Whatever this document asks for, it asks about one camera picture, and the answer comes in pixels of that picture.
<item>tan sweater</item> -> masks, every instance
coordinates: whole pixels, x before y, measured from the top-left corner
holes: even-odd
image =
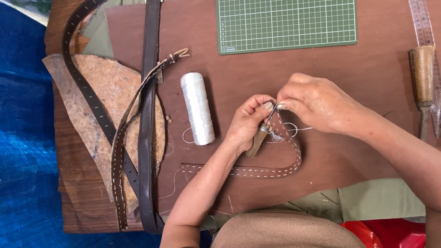
[[[240,214],[219,230],[212,248],[365,248],[344,227],[291,210]]]

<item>white thread spool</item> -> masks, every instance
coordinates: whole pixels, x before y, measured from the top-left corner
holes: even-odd
[[[198,146],[210,144],[215,137],[202,75],[197,72],[185,74],[181,78],[181,87],[187,105],[188,120],[193,132],[194,143]]]

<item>blue fabric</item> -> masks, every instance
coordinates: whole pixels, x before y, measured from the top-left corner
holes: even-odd
[[[0,247],[159,247],[161,236],[145,232],[63,233],[44,34],[0,3]]]

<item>green cutting mat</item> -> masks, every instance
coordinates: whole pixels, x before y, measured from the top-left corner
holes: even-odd
[[[357,43],[355,0],[216,0],[220,55]]]

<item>left hand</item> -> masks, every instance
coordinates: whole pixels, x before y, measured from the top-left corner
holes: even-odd
[[[254,95],[242,104],[234,114],[224,143],[234,146],[238,153],[248,150],[253,145],[253,137],[257,133],[259,124],[271,113],[273,104],[261,104],[274,98],[268,95]]]

